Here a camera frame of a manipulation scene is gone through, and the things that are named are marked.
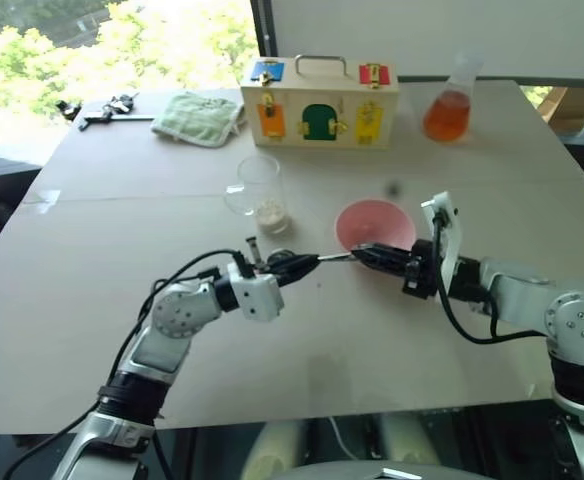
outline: wooden box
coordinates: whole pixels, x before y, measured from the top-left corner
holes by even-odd
[[[257,145],[385,148],[399,85],[385,63],[299,55],[255,60],[241,93]]]

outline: white powder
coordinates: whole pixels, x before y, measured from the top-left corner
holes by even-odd
[[[259,227],[271,233],[279,233],[288,225],[285,208],[273,198],[263,200],[254,210],[254,217]]]

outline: white wall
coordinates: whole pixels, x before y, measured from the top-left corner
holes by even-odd
[[[446,75],[485,52],[483,75],[584,79],[584,0],[272,0],[279,56],[379,59]]]

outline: orange liquid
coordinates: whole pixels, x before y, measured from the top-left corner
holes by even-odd
[[[428,137],[439,142],[451,142],[462,136],[470,120],[470,97],[446,90],[434,101],[423,119]]]

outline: white table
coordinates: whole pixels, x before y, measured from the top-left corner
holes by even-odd
[[[259,235],[262,251],[339,250],[333,222],[343,206],[381,197],[396,180],[420,237],[429,235],[420,202],[447,189],[464,255],[584,278],[583,173],[516,85],[480,83],[473,138],[454,146],[419,132],[437,88],[403,87],[390,151],[271,149],[294,228]],[[139,113],[165,98],[139,96]],[[211,248],[244,248],[256,229],[221,193],[254,151],[248,131],[217,150],[160,140],[141,123],[68,135],[0,236],[0,433],[54,431],[74,418],[94,400],[150,283]],[[53,190],[56,203],[32,203]],[[472,345],[440,306],[402,295],[401,285],[358,265],[324,265],[284,289],[275,322],[223,316],[195,337],[159,425],[548,396],[543,340]],[[454,306],[471,331],[487,331],[486,318]]]

